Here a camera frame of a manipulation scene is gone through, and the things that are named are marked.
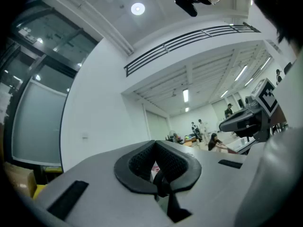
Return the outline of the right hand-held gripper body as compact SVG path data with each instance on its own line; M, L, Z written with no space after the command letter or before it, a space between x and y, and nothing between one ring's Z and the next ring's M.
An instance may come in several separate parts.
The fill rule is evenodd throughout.
M265 142L270 136L271 116L277 109L278 102L273 94L275 86L269 79L262 79L245 97L245 108L237 122L236 134L253 137L256 142Z

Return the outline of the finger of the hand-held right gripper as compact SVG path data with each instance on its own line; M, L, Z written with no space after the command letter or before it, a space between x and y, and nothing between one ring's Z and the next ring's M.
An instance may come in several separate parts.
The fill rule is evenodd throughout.
M250 119L254 114L248 109L242 109L235 112L219 124L220 131L236 132L246 129L246 125L250 123Z

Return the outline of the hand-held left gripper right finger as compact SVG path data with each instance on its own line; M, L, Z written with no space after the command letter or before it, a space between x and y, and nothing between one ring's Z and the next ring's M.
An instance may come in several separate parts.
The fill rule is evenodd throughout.
M258 166L258 144L249 154L211 152L167 142L170 147L195 157L202 173L187 192L176 194L180 206L191 216L173 223L166 215L155 219L157 227L233 227L236 214Z

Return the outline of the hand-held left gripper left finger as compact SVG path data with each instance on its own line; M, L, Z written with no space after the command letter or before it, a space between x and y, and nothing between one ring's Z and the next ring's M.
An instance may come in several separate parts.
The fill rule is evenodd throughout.
M76 180L88 187L65 222L73 227L169 227L173 224L153 195L136 194L119 183L115 162L142 146L136 143L90 156L50 182L35 202L47 209Z

